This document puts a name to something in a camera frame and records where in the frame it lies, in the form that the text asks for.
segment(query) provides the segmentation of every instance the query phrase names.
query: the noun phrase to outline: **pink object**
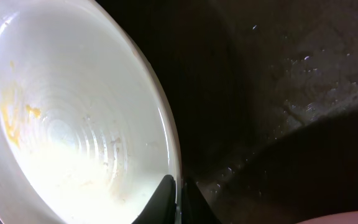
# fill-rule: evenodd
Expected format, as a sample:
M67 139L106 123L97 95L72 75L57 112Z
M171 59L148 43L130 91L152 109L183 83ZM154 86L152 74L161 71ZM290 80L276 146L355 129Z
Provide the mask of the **pink object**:
M315 218L299 224L358 224L358 212L348 212Z

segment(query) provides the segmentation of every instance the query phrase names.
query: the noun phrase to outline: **wet surface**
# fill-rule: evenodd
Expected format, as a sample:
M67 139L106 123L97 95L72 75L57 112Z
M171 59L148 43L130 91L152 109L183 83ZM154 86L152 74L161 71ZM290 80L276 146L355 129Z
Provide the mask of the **wet surface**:
M358 116L302 131L358 110L358 0L99 2L153 66L223 223L358 209Z

